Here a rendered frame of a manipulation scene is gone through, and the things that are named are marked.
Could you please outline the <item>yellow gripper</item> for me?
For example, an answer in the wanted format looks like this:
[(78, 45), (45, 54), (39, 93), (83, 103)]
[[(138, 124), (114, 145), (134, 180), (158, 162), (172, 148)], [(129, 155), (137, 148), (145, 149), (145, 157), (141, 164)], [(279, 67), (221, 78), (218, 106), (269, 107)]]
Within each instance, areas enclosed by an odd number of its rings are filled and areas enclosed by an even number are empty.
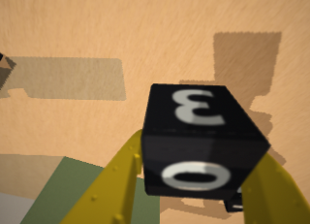
[[(142, 155), (139, 129), (59, 224), (131, 224)], [(267, 152), (241, 185), (244, 224), (310, 224), (310, 205)]]

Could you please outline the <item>black number cube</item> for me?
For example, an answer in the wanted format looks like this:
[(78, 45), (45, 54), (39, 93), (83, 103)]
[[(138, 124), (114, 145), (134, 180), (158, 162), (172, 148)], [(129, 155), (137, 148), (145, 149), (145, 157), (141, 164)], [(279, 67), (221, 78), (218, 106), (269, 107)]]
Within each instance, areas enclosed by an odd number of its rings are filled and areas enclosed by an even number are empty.
[(229, 201), (271, 144), (225, 85), (153, 83), (140, 137), (149, 196)]
[(224, 202), (224, 205), (226, 208), (226, 212), (241, 212), (241, 211), (243, 211), (241, 186), (229, 202), (228, 201), (223, 201), (223, 202)]

